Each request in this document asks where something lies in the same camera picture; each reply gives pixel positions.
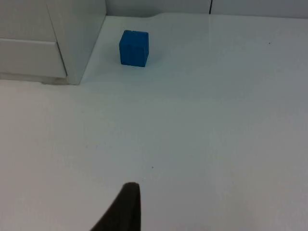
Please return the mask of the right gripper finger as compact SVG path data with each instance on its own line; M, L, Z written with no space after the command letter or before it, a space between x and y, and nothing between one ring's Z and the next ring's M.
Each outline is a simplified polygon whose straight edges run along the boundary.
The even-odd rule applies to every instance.
M125 183L93 231L140 231L141 191L138 183Z

